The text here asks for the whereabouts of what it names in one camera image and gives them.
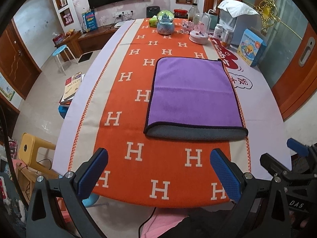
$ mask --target metal screw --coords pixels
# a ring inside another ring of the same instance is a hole
[[[65,177],[66,178],[72,178],[74,176],[74,172],[67,172],[66,174],[65,174]]]
[[[275,181],[275,182],[281,182],[281,179],[280,179],[280,177],[275,176],[275,177],[274,177],[274,181]]]
[[[253,175],[251,173],[245,173],[244,177],[247,178],[247,179],[252,179]]]
[[[39,176],[37,179],[36,179],[38,182],[41,182],[44,180],[44,177],[43,176]]]

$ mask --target power outlet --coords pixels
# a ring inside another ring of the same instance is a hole
[[[120,14],[122,15],[122,13],[123,13],[123,15],[130,15],[130,14],[131,14],[131,11],[126,10],[126,11],[113,12],[113,13],[112,13],[112,17],[113,17],[113,18],[118,18]]]

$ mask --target yellow plastic stool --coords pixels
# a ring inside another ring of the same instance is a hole
[[[42,164],[36,161],[36,156],[37,156],[37,152],[39,148],[55,150],[56,145],[25,132],[22,134],[22,141],[21,141],[21,146],[19,149],[19,158],[27,166],[39,172],[42,172],[54,178],[57,178],[58,177],[57,173],[45,168]]]

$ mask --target floral wallpaper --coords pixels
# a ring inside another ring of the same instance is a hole
[[[82,24],[82,13],[89,9],[88,0],[73,0],[75,10],[79,19],[80,24]],[[141,19],[146,17],[146,7],[148,6],[160,6],[161,10],[170,10],[171,5],[170,0],[127,0],[117,3],[112,3],[108,5],[101,6],[95,9],[96,20],[99,27],[112,24],[115,18],[112,17],[112,13],[116,11],[133,11],[134,19]]]

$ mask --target orange zigzag stitching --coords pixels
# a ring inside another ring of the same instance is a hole
[[[213,43],[213,42],[211,42],[211,43],[212,43],[214,49],[216,50],[216,52],[217,52],[217,54],[218,54],[220,60],[222,61],[222,58],[221,58],[220,54],[218,53],[218,50],[216,49],[214,43]],[[230,79],[230,75],[229,75],[229,72],[227,71],[227,67],[225,66],[224,69],[225,69],[225,72],[226,72],[228,78]],[[234,86],[233,86],[233,84],[232,84],[231,81],[230,81],[230,83],[231,83],[231,86],[232,86],[233,91],[234,91],[234,93],[235,93],[235,95],[236,95],[236,98],[237,98],[237,102],[238,102],[238,106],[239,106],[239,110],[240,110],[240,114],[241,114],[241,119],[242,119],[243,127],[246,128],[245,120],[244,120],[244,116],[243,116],[243,112],[242,112],[242,108],[241,108],[241,105],[240,105],[240,101],[239,101],[238,95],[237,95],[237,93],[236,93],[236,89],[234,88]],[[250,145],[249,145],[249,138],[248,138],[248,137],[246,137],[246,143],[247,143],[248,168],[249,168],[249,172],[251,173],[251,156],[250,156]]]
[[[126,30],[126,32],[123,34],[123,36],[122,36],[121,39],[119,40],[119,42],[118,42],[118,44],[116,45],[114,51],[113,51],[112,54],[110,55],[110,57],[109,57],[109,59],[108,59],[106,65],[105,65],[105,67],[103,68],[103,70],[102,70],[102,72],[101,72],[101,74],[100,74],[100,76],[99,76],[99,78],[98,78],[98,80],[97,80],[97,82],[96,82],[96,84],[95,84],[93,90],[92,90],[91,93],[90,93],[90,96],[89,96],[89,98],[88,98],[87,104],[86,104],[86,106],[85,106],[85,110],[84,110],[84,112],[83,112],[83,114],[82,114],[82,116],[81,116],[81,120],[80,120],[80,122],[79,122],[79,126],[78,126],[77,133],[76,133],[76,136],[75,136],[75,140],[74,140],[74,143],[73,143],[72,153],[71,153],[71,155],[70,155],[70,160],[69,160],[69,165],[68,165],[68,171],[71,171],[71,168],[72,168],[72,165],[73,165],[74,153],[75,153],[76,146],[77,146],[77,141],[78,141],[79,132],[80,132],[80,129],[81,129],[81,126],[82,126],[82,122],[84,121],[84,118],[85,118],[85,116],[86,116],[86,112],[87,112],[89,103],[90,103],[90,101],[91,101],[91,99],[92,99],[92,97],[93,97],[93,94],[94,94],[95,90],[96,90],[96,87],[97,87],[97,85],[98,85],[98,83],[99,83],[101,77],[103,76],[103,74],[104,74],[104,72],[105,72],[105,70],[106,70],[106,68],[107,68],[107,66],[108,66],[108,64],[109,64],[109,62],[111,61],[111,59],[112,59],[114,53],[117,51],[118,46],[120,45],[121,41],[122,41],[123,38],[125,37],[125,35],[126,35],[126,33],[128,32],[128,30],[132,27],[132,25],[134,24],[134,22],[133,22],[133,23],[131,24],[131,26]]]

